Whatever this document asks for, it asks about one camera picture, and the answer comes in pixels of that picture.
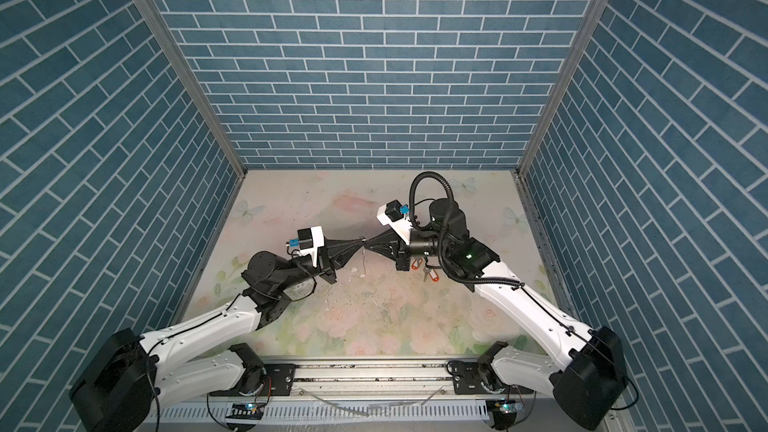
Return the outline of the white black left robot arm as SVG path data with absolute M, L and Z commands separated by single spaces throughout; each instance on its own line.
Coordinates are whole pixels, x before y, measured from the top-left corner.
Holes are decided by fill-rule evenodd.
M 364 245 L 333 240 L 284 258 L 254 254 L 246 287 L 224 305 L 163 329 L 125 328 L 102 345 L 76 379 L 70 400 L 88 431 L 133 431 L 151 413 L 212 392 L 258 396 L 269 378 L 263 360 L 238 337 L 262 329 L 293 303 L 288 289 L 336 280 Z

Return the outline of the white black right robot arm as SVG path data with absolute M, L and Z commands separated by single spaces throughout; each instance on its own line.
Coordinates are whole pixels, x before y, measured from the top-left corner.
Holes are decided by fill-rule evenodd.
M 623 344 L 606 326 L 593 328 L 568 315 L 526 285 L 501 257 L 466 226 L 458 205 L 446 198 L 430 206 L 430 221 L 414 227 L 411 210 L 394 200 L 377 211 L 385 232 L 365 246 L 407 269 L 413 258 L 434 258 L 444 275 L 510 317 L 544 350 L 528 359 L 498 342 L 478 360 L 493 392 L 512 385 L 554 398 L 578 426 L 594 431 L 630 384 Z

